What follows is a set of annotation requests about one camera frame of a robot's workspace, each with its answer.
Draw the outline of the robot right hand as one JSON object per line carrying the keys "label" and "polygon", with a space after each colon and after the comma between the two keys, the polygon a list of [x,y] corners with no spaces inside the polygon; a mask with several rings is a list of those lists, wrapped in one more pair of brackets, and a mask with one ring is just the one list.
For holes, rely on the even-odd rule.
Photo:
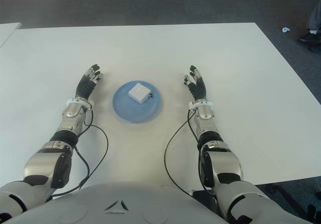
{"label": "robot right hand", "polygon": [[194,100],[207,99],[206,86],[203,81],[200,71],[193,65],[190,66],[190,76],[193,78],[192,81],[188,75],[184,76],[184,85],[188,87]]}

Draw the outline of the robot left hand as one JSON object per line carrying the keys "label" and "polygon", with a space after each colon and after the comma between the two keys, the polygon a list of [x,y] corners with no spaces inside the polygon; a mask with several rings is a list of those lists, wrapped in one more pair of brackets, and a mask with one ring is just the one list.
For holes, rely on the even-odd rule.
{"label": "robot left hand", "polygon": [[88,100],[95,86],[103,77],[99,69],[100,66],[98,64],[94,64],[87,69],[77,85],[75,97]]}

